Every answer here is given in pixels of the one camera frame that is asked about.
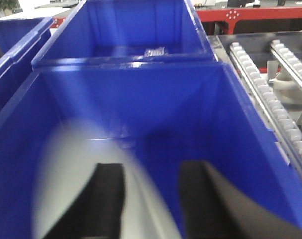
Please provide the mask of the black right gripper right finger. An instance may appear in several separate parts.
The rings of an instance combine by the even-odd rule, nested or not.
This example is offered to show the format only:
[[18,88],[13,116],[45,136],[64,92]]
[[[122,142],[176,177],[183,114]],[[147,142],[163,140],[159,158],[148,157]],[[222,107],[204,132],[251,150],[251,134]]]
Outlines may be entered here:
[[207,161],[183,161],[179,197],[188,239],[302,239],[302,229],[238,190]]

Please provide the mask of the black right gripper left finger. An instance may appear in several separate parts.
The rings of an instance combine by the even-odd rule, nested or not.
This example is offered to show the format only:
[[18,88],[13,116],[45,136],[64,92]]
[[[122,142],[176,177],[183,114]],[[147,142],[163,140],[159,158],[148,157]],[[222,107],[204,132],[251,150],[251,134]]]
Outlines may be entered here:
[[85,188],[45,239],[118,239],[125,199],[124,168],[99,163]]

